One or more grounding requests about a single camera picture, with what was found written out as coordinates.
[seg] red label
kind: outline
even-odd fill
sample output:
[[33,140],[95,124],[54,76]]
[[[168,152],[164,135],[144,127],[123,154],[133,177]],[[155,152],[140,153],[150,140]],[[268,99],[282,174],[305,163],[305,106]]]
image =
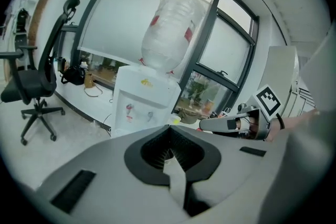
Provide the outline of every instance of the red label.
[[158,19],[159,19],[159,15],[154,16],[154,18],[153,18],[152,21],[151,21],[150,26],[155,25]]
[[188,43],[190,44],[190,41],[193,37],[193,32],[191,32],[191,29],[188,27],[187,31],[184,34],[185,39],[188,41]]
[[143,58],[139,59],[139,61],[145,66],[145,63],[143,62]]

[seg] chair base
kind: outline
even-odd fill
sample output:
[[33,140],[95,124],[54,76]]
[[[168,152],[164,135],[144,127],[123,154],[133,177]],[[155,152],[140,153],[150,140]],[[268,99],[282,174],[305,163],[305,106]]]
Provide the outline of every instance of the chair base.
[[37,103],[34,104],[34,109],[26,109],[26,110],[21,110],[21,115],[23,119],[26,119],[27,116],[26,115],[31,115],[31,117],[29,118],[25,128],[23,129],[22,133],[21,133],[21,143],[25,146],[28,144],[28,141],[25,140],[25,135],[28,132],[29,128],[31,127],[31,125],[37,120],[40,119],[43,123],[43,125],[48,129],[48,131],[51,133],[50,135],[50,139],[52,141],[56,141],[56,135],[54,134],[53,130],[50,128],[50,126],[48,125],[48,123],[46,122],[46,120],[43,118],[44,114],[48,114],[51,112],[56,112],[56,111],[60,111],[62,115],[65,115],[65,111],[63,108],[58,107],[58,108],[44,108],[44,106],[47,106],[47,102],[46,100],[42,100],[40,102],[40,98],[37,98]]

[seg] chair armrest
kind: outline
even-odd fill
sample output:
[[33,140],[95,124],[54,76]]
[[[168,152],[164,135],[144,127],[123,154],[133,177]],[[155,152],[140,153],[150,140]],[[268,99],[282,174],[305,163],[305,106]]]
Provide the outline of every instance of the chair armrest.
[[21,50],[27,50],[28,51],[28,57],[29,57],[29,64],[31,70],[36,70],[35,64],[34,64],[34,58],[33,58],[33,50],[36,50],[37,47],[35,46],[19,46],[18,47]]
[[18,51],[0,52],[0,59],[15,60],[22,56],[23,53]]
[[36,50],[37,47],[35,47],[35,46],[19,46],[19,49]]
[[17,71],[17,67],[16,67],[16,59],[20,58],[23,56],[22,52],[0,52],[0,59],[7,59],[9,62],[9,66],[10,66],[10,70],[12,72],[12,77],[14,79],[16,88],[19,92],[19,95],[21,97],[21,100],[25,103],[25,104],[29,104],[30,103],[30,99],[28,99],[26,92],[23,88],[19,73]]

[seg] black office chair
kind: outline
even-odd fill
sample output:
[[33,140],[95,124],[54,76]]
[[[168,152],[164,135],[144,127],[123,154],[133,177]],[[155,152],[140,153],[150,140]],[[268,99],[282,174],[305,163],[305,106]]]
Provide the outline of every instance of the black office chair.
[[[54,70],[55,54],[53,56],[49,55],[62,26],[64,23],[71,20],[76,12],[75,8],[79,3],[79,0],[67,0],[65,2],[63,6],[64,12],[59,16],[51,31],[41,56],[38,70],[36,70],[34,65],[33,50],[37,49],[34,46],[19,46],[19,49],[16,52],[0,52],[0,59],[7,59],[9,61],[12,73],[12,79],[2,92],[1,100],[4,103],[22,100],[25,104],[29,104],[31,100],[34,99],[34,109],[21,110],[23,119],[26,118],[26,114],[31,115],[21,134],[21,143],[23,145],[27,145],[27,140],[25,140],[24,136],[37,118],[42,121],[44,126],[51,133],[50,139],[52,141],[56,140],[56,135],[43,118],[43,115],[56,111],[60,111],[62,115],[65,115],[65,111],[61,107],[43,108],[43,106],[47,106],[47,103],[44,99],[40,102],[40,98],[52,96],[56,89],[56,75]],[[16,59],[23,56],[23,50],[28,51],[30,69],[18,71],[16,68]]]

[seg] water bottle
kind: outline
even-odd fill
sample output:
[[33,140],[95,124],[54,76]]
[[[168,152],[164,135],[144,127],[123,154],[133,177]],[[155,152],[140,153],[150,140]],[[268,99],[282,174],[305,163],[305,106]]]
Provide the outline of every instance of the water bottle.
[[164,72],[176,68],[204,14],[199,0],[161,0],[142,40],[142,63]]

